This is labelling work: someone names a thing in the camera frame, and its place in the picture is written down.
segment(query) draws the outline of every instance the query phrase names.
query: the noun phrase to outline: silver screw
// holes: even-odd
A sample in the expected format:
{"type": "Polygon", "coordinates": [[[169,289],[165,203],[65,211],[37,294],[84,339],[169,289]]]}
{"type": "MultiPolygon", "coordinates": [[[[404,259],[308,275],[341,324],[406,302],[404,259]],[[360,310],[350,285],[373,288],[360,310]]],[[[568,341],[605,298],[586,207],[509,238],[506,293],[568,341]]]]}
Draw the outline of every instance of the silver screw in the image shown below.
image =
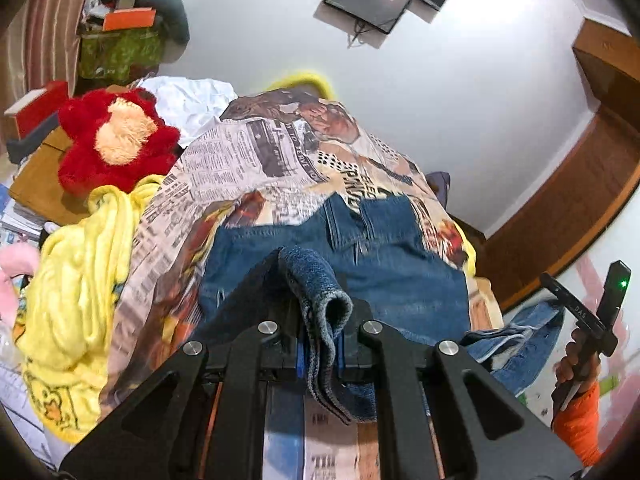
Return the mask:
{"type": "Polygon", "coordinates": [[[379,334],[382,332],[382,323],[373,320],[365,321],[362,328],[369,334],[379,334]]]}
{"type": "Polygon", "coordinates": [[[202,343],[200,341],[187,341],[182,347],[182,351],[187,355],[198,355],[202,352],[202,343]]]}
{"type": "Polygon", "coordinates": [[[278,324],[275,321],[263,321],[258,325],[258,330],[263,334],[273,334],[278,329],[278,324]]]}
{"type": "Polygon", "coordinates": [[[458,353],[458,345],[453,341],[441,341],[438,345],[438,349],[446,355],[455,355],[458,353]]]}

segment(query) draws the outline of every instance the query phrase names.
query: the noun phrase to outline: newspaper print bedsheet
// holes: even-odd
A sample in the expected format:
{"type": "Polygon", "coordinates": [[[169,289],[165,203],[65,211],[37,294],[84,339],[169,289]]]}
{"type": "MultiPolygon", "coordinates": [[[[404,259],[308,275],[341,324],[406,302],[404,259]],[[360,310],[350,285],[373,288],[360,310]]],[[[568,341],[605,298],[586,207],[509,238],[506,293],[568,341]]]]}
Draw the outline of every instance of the newspaper print bedsheet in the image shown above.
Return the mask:
{"type": "MultiPolygon", "coordinates": [[[[425,246],[452,266],[468,263],[460,233],[420,169],[365,132],[341,104],[277,90],[233,101],[222,120],[204,127],[142,216],[114,313],[109,377],[100,395],[103,416],[199,321],[198,286],[218,228],[297,225],[334,192],[355,211],[363,198],[405,194],[425,246]]],[[[478,287],[473,277],[467,285],[472,328],[500,327],[490,289],[478,287]]],[[[285,402],[278,415],[286,395],[270,394],[265,478],[378,477],[375,425],[348,428],[302,395],[298,404],[285,402]],[[283,420],[293,433],[279,429],[283,420]]]]}

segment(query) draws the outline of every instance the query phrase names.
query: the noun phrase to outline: stuffed animal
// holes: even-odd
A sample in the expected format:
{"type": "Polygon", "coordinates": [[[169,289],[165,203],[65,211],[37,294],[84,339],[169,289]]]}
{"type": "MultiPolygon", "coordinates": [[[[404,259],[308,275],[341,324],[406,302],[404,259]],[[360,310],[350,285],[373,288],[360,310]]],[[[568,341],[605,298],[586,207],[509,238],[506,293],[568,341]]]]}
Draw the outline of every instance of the stuffed animal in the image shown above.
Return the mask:
{"type": "Polygon", "coordinates": [[[40,252],[27,243],[18,242],[0,249],[0,320],[13,328],[18,312],[18,296],[11,278],[33,276],[40,264],[40,252]]]}
{"type": "Polygon", "coordinates": [[[177,159],[180,131],[164,124],[155,103],[144,89],[121,94],[99,89],[69,99],[58,111],[60,126],[73,141],[58,170],[63,189],[84,197],[111,184],[129,193],[143,177],[167,174],[177,159]]]}

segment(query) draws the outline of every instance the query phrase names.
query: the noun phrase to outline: red plush toy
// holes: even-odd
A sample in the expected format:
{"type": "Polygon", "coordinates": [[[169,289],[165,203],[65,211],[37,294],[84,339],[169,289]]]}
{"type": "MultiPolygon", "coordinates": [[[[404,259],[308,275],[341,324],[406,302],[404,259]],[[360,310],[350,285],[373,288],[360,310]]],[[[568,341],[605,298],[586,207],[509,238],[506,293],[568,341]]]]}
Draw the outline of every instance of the red plush toy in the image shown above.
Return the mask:
{"type": "Polygon", "coordinates": [[[156,98],[143,89],[113,94],[99,89],[69,99],[58,111],[73,141],[58,179],[76,196],[111,184],[131,192],[150,174],[167,174],[175,164],[180,131],[156,113],[156,98]]]}

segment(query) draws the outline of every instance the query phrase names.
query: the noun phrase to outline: wooden furniture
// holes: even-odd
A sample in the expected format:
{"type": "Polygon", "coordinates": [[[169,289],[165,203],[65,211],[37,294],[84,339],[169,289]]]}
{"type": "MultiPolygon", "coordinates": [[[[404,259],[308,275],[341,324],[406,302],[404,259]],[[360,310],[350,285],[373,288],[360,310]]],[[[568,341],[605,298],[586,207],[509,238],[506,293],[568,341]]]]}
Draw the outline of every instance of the wooden furniture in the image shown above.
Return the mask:
{"type": "Polygon", "coordinates": [[[602,104],[553,175],[478,248],[478,275],[503,311],[537,291],[543,271],[558,275],[575,261],[640,182],[640,48],[586,20],[574,52],[602,104]]]}

